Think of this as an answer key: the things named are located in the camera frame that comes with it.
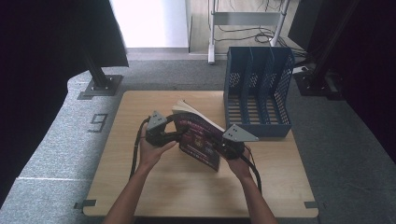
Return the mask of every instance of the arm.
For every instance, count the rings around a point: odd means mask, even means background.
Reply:
[[[142,133],[146,133],[147,124],[142,128]],[[161,155],[172,148],[176,142],[171,142],[163,147],[154,147],[146,141],[144,137],[140,140],[140,162],[134,175],[128,181],[120,196],[114,202],[108,212],[104,224],[106,223],[131,223],[134,218],[134,211],[139,202],[140,195],[145,185],[149,172],[160,160]]]
[[[246,158],[250,157],[250,154],[247,150],[245,150],[244,156]],[[241,159],[227,162],[230,166],[230,169],[241,182],[247,201],[247,210],[250,214],[251,223],[277,223],[270,207],[260,194],[260,191],[257,188],[253,177],[251,176],[248,165]]]

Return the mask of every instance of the book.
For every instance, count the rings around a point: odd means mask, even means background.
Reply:
[[[215,146],[224,129],[183,100],[177,101],[172,111],[177,131],[187,128],[179,141],[181,151],[218,171],[220,156]]]

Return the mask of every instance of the finger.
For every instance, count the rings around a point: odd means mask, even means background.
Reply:
[[[148,128],[148,124],[147,123],[143,124],[143,127],[142,127],[142,135],[143,136],[146,136],[146,129],[147,128]]]
[[[160,150],[162,153],[164,153],[165,151],[171,149],[172,147],[174,147],[176,145],[176,141],[172,141],[170,143],[167,143],[166,145],[164,145],[163,147],[158,148],[157,150]]]

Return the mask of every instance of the black pole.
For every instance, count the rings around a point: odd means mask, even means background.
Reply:
[[[87,49],[84,46],[82,46],[81,51],[82,51],[82,57],[84,58],[84,63],[85,65],[87,65],[87,68],[91,73],[95,87],[99,87],[99,88],[107,87],[108,80],[106,78],[105,73],[102,71],[102,68],[95,65],[91,57],[91,54],[87,51]]]
[[[329,71],[332,62],[330,60],[332,50],[337,43],[341,33],[343,33],[345,27],[347,26],[347,23],[349,22],[349,19],[355,11],[355,8],[358,5],[359,1],[360,0],[351,1],[348,8],[346,9],[346,13],[344,13],[343,19],[341,19],[341,22],[336,27],[335,32],[332,34],[332,38],[329,41],[329,44],[326,45],[323,54],[318,60],[318,64],[312,73],[312,78],[308,81],[308,89],[320,90],[325,87],[325,77],[327,72]]]

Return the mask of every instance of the white wall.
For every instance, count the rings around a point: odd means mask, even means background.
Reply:
[[[187,48],[186,0],[110,0],[126,48]]]

